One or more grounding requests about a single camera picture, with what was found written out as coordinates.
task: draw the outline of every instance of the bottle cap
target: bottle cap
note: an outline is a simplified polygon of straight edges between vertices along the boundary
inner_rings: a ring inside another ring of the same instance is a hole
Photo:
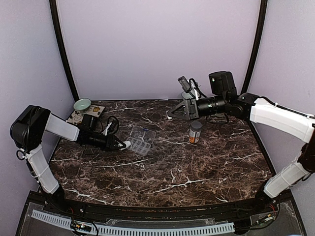
[[[198,121],[193,121],[190,124],[190,127],[191,127],[192,131],[198,132],[198,131],[201,130],[202,124],[200,122],[198,122]]]

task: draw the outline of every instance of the dark marble surface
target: dark marble surface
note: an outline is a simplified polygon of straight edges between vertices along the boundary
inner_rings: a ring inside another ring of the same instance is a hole
[[[61,140],[50,163],[66,198],[132,207],[183,207],[233,202],[254,196],[271,176],[249,126],[236,118],[201,118],[200,141],[188,143],[189,121],[168,120],[178,101],[96,102],[120,121],[126,140],[133,125],[157,133],[146,156],[130,150],[99,152]]]

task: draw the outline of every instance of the cable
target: cable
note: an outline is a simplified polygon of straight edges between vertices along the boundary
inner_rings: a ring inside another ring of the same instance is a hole
[[[309,173],[306,178],[303,177],[303,178],[302,178],[302,181],[307,181],[307,180],[309,179],[309,177],[311,177],[312,174],[313,174],[313,173]]]
[[[74,214],[74,210],[71,208],[71,207],[69,207],[69,209],[72,211],[72,214]],[[71,218],[71,223],[72,224],[75,224],[75,222],[74,222],[74,216]],[[72,228],[72,227],[70,227],[72,230],[74,230],[74,232],[73,231],[71,231],[74,235],[78,235],[78,236],[82,236],[82,235],[87,235],[87,234],[85,234],[85,233],[80,233],[80,232],[78,232],[75,228]]]
[[[25,160],[24,152],[23,152],[22,150],[20,150],[20,149],[16,151],[16,157],[17,157],[20,161],[24,161],[24,160]]]
[[[96,119],[97,119],[97,120],[99,121],[99,123],[100,123],[101,131],[100,131],[99,133],[101,133],[101,132],[103,132],[103,130],[104,130],[103,123],[102,123],[102,121],[101,121],[101,119],[100,119],[99,117],[97,117]]]
[[[190,94],[193,98],[196,98],[195,95],[194,95],[191,91],[189,91],[189,94]]]
[[[200,95],[207,98],[207,96],[199,89],[198,83],[194,78],[189,79],[189,83],[191,84],[192,82],[195,85],[195,89],[200,93]]]
[[[59,207],[55,206],[55,205],[51,202],[51,200],[50,200],[49,197],[47,197],[46,199],[49,201],[49,203],[50,203],[55,209],[57,209],[57,210],[60,211],[61,213],[63,213],[63,214],[69,214],[69,212],[66,212],[66,211],[64,211],[64,210],[61,210]],[[81,216],[81,215],[74,214],[74,211],[73,211],[73,210],[72,210],[72,212],[73,212],[73,213],[71,213],[71,214],[72,214],[73,218],[76,216],[76,217],[82,218],[82,219],[88,221],[89,223],[91,223],[91,224],[94,226],[95,230],[96,230],[96,236],[98,236],[98,228],[97,228],[97,226],[96,226],[96,224],[94,223],[93,220],[90,220],[90,219],[88,219],[88,218],[86,218],[86,217],[84,217],[84,216]]]
[[[116,134],[117,132],[118,132],[118,130],[119,130],[119,120],[115,117],[115,116],[110,116],[108,119],[107,119],[107,125],[106,126],[108,126],[108,124],[111,122],[111,120],[110,119],[114,119],[115,121],[116,121],[116,129],[114,130],[114,131],[109,131],[108,133],[110,133],[110,134]]]
[[[305,114],[305,113],[298,112],[298,111],[292,110],[292,109],[290,109],[290,108],[288,108],[288,107],[284,107],[284,106],[278,105],[278,104],[274,103],[273,101],[271,101],[271,100],[270,100],[269,98],[267,98],[267,97],[262,96],[262,97],[259,97],[259,98],[263,98],[263,99],[265,99],[267,102],[269,102],[271,105],[276,106],[276,107],[279,107],[279,108],[281,108],[281,109],[283,109],[283,110],[286,110],[286,111],[289,111],[289,112],[293,112],[293,113],[295,113],[295,114],[299,114],[299,115],[304,116],[304,117],[309,117],[309,118],[315,119],[314,116],[309,116],[309,115],[307,115],[307,114]]]
[[[275,207],[273,205],[269,205],[269,207],[272,209],[273,213],[275,216],[277,216],[277,213],[276,213],[276,210],[275,210]]]
[[[268,225],[265,225],[263,227],[252,228],[252,227],[258,225],[258,223],[255,222],[251,226],[248,226],[248,227],[235,227],[235,229],[237,229],[237,230],[262,230],[262,229],[265,229],[265,228],[269,227],[270,225],[272,225],[276,221],[276,219],[278,218],[278,216],[280,214],[280,208],[281,208],[281,195],[280,194],[279,194],[278,202],[279,202],[278,212],[277,213],[275,212],[275,218]]]
[[[228,118],[227,113],[224,113],[224,116],[225,116],[225,118],[226,118],[226,123],[229,123],[229,122],[230,122],[230,119]]]

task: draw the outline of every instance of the white wall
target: white wall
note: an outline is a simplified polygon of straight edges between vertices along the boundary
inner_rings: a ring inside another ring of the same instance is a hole
[[[177,98],[177,79],[233,73],[241,90],[260,0],[60,0],[63,38],[80,97]]]
[[[269,1],[260,51],[249,92],[315,114],[315,1]],[[296,138],[257,125],[279,172],[299,153]],[[292,188],[308,235],[315,235],[315,178]]]
[[[0,235],[15,235],[29,190],[37,183],[9,135],[11,124],[29,105],[65,118],[73,104],[60,59],[49,1],[2,0],[0,7]],[[50,157],[57,138],[46,135]]]

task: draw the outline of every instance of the zip tie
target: zip tie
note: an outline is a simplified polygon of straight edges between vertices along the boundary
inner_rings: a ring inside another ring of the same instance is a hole
[[[33,176],[34,178],[38,178],[41,177],[43,175],[43,173],[45,173],[45,171],[49,168],[49,165],[47,165],[47,167],[43,170],[42,173],[38,174],[37,176]]]

